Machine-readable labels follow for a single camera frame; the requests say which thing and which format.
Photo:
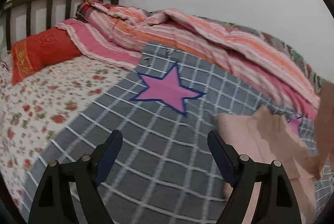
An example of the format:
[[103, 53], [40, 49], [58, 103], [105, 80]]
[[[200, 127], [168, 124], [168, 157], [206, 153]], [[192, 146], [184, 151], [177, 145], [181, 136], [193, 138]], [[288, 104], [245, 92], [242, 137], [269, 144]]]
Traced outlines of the floral bed sheet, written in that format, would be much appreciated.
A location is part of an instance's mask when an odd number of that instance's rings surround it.
[[51, 139], [128, 70], [79, 56], [12, 84], [10, 63], [1, 62], [1, 175], [20, 207], [27, 172]]

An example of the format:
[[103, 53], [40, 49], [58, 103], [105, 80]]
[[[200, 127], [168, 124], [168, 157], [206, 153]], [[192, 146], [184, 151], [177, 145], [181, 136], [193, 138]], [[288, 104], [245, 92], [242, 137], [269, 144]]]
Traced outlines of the dark wooden headboard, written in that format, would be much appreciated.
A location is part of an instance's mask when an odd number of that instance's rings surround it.
[[[6, 16], [6, 25], [5, 25], [5, 39], [6, 39], [6, 48], [7, 51], [11, 51], [11, 11], [19, 6], [26, 5], [26, 21], [25, 21], [25, 30], [26, 36], [31, 35], [31, 16], [32, 16], [32, 3], [38, 0], [10, 0], [4, 4], [2, 7], [2, 13]], [[119, 0], [110, 0], [112, 5], [119, 4]], [[52, 8], [53, 0], [46, 0], [46, 28], [50, 29], [52, 24]], [[69, 19], [72, 8], [72, 0], [65, 0], [65, 18]]]

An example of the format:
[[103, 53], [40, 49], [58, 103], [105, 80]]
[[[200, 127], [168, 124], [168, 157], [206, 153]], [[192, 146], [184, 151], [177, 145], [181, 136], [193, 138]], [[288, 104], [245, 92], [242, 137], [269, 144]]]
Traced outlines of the red pillow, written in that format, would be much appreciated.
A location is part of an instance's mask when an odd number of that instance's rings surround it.
[[81, 55], [81, 51], [64, 30], [52, 27], [39, 34], [31, 35], [11, 47], [14, 63], [12, 84], [19, 83], [46, 66]]

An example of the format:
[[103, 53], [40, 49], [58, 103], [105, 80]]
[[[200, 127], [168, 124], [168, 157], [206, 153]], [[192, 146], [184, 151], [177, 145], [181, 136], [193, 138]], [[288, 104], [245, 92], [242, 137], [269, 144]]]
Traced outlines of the grey checked star blanket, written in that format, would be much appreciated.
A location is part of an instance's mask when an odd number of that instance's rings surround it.
[[[174, 64], [181, 84], [203, 94], [185, 101], [185, 116], [157, 101], [134, 101], [145, 89], [140, 74], [161, 78]], [[38, 156], [28, 172], [20, 212], [24, 219], [29, 217], [49, 161], [76, 161], [117, 129], [123, 144], [98, 188], [115, 223], [214, 223], [226, 200], [207, 146], [213, 117], [220, 112], [251, 115], [262, 105], [278, 115], [293, 111], [202, 58], [149, 43], [137, 68], [80, 113]]]

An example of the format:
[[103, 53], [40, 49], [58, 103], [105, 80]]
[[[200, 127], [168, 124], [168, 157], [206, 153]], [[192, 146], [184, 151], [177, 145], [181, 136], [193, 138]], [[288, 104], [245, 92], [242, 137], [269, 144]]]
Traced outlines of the pink orange striped quilt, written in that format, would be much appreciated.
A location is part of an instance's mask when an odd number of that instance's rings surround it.
[[259, 35], [178, 9], [148, 14], [87, 0], [76, 17], [57, 24], [82, 54], [133, 70], [149, 42], [200, 57], [252, 85], [278, 105], [314, 120], [320, 98], [300, 67]]

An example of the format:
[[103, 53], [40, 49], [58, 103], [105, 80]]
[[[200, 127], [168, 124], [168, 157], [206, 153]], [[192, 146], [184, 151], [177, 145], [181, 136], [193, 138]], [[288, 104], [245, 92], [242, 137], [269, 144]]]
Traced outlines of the pink knit sweater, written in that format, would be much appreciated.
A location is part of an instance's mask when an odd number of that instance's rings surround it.
[[253, 115], [215, 117], [217, 130], [225, 143], [255, 162], [277, 159], [290, 179], [300, 209], [302, 223], [313, 223], [316, 214], [314, 182], [320, 179], [326, 161], [333, 163], [333, 83], [326, 82], [320, 93], [315, 120], [317, 156], [312, 156], [285, 118], [262, 106]]

